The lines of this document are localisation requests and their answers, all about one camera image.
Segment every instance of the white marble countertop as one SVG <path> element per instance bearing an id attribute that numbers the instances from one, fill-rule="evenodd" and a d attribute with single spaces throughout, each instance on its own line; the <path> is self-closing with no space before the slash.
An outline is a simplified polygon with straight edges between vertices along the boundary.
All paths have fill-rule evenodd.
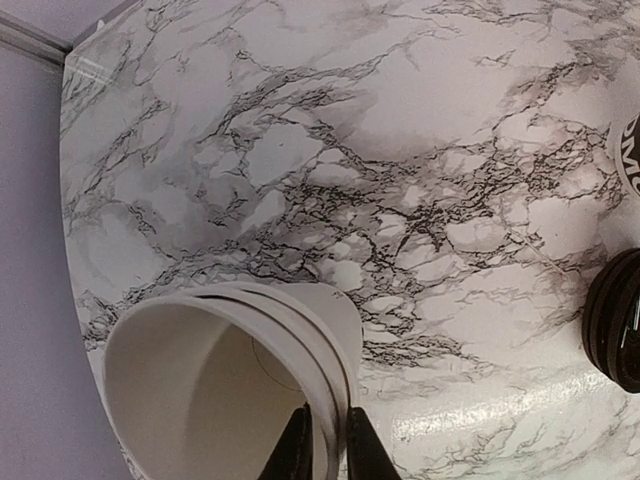
<path id="1" fill-rule="evenodd" d="M 640 245 L 607 136 L 640 2 L 151 0 L 67 60 L 69 264 L 100 385 L 131 304 L 321 281 L 406 479 L 636 479 L 640 399 L 587 360 L 589 282 Z"/>

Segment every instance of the stack of cups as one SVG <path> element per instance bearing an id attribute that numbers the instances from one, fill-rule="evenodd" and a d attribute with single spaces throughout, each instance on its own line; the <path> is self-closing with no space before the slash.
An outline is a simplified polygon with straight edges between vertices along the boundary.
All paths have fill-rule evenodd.
<path id="1" fill-rule="evenodd" d="M 184 290 L 140 302 L 114 328 L 107 413 L 149 480 L 251 480 L 308 402 L 313 478 L 332 480 L 361 350 L 358 311 L 329 285 Z"/>

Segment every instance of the marble surface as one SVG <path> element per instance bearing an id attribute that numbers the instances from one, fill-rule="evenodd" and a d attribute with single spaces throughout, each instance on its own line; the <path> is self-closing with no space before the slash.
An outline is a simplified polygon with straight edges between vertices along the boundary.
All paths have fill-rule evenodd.
<path id="1" fill-rule="evenodd" d="M 640 399 L 586 289 L 640 245 L 610 128 L 640 2 L 150 0 L 67 60 L 61 182 L 98 385 L 137 301 L 321 281 L 364 319 L 362 405 L 405 479 L 637 479 Z"/>

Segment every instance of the black round object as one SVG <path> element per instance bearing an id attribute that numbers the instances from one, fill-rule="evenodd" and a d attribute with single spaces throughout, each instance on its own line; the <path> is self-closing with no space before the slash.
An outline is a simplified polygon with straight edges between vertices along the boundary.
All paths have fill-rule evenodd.
<path id="1" fill-rule="evenodd" d="M 591 362 L 631 393 L 640 392 L 640 249 L 617 255 L 596 276 L 583 312 Z"/>

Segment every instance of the stacked paper cup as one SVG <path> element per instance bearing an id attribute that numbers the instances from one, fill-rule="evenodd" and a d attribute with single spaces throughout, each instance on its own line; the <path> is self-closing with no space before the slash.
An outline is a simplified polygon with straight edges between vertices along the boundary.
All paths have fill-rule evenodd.
<path id="1" fill-rule="evenodd" d="M 314 477 L 335 479 L 361 320 L 324 284 L 232 282 L 145 300 L 109 337 L 107 413 L 149 480 L 257 478 L 308 402 Z"/>

